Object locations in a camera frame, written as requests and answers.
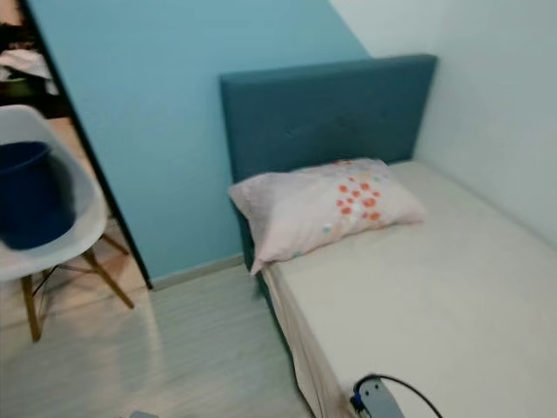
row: white mattress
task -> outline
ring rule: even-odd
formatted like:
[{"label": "white mattress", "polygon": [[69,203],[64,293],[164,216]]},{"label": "white mattress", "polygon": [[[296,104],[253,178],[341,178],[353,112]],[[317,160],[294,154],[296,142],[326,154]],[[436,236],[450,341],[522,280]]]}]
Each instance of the white mattress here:
[{"label": "white mattress", "polygon": [[[557,417],[557,252],[424,165],[393,171],[426,222],[264,270],[313,413],[353,416],[353,383],[376,372],[445,417]],[[433,416],[389,387],[407,418]]]}]

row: upholstered headboard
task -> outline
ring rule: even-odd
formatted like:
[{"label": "upholstered headboard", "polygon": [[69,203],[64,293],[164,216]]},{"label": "upholstered headboard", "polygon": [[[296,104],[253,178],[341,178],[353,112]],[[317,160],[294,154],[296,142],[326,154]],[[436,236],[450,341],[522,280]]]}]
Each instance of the upholstered headboard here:
[{"label": "upholstered headboard", "polygon": [[[418,55],[223,76],[233,180],[339,158],[410,159],[436,62]],[[250,266],[249,227],[238,219]]]}]

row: wooden floor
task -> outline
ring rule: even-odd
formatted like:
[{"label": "wooden floor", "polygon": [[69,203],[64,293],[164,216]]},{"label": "wooden floor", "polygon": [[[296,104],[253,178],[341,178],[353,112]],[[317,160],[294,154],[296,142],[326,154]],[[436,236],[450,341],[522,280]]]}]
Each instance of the wooden floor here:
[{"label": "wooden floor", "polygon": [[32,344],[19,285],[2,286],[0,416],[311,416],[243,267],[150,293],[130,257],[102,242],[95,250],[136,308],[95,275],[60,272]]}]

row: cable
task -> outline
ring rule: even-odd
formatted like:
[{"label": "cable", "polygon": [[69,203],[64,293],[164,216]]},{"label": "cable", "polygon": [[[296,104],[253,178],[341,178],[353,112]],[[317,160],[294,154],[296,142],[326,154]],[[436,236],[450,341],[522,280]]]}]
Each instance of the cable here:
[{"label": "cable", "polygon": [[360,379],[354,385],[354,393],[359,394],[359,388],[361,387],[361,385],[365,381],[368,381],[368,380],[371,380],[371,379],[381,379],[381,380],[385,380],[385,381],[394,381],[395,383],[398,383],[401,386],[404,386],[405,388],[410,389],[417,396],[419,396],[423,402],[425,402],[427,404],[427,406],[435,413],[437,418],[443,418],[443,415],[441,415],[441,412],[439,412],[437,410],[435,405],[433,405],[433,403],[429,399],[427,399],[426,396],[424,394],[422,394],[417,388],[412,386],[410,383],[406,383],[405,381],[402,381],[401,379],[397,379],[396,377],[392,377],[392,376],[389,376],[387,374],[369,374],[368,376],[364,377],[363,379]]}]

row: single bed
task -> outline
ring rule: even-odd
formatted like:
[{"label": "single bed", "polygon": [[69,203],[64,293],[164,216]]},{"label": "single bed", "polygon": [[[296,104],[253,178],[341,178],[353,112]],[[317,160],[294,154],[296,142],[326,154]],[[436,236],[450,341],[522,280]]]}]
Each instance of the single bed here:
[{"label": "single bed", "polygon": [[[224,78],[234,179],[335,158],[410,159],[434,66],[417,56]],[[352,129],[336,131],[339,118]],[[354,416],[352,385],[376,372],[410,381],[447,417],[557,416],[557,252],[431,167],[392,169],[425,204],[426,222],[263,271],[312,412]],[[390,389],[408,418],[432,416]]]}]

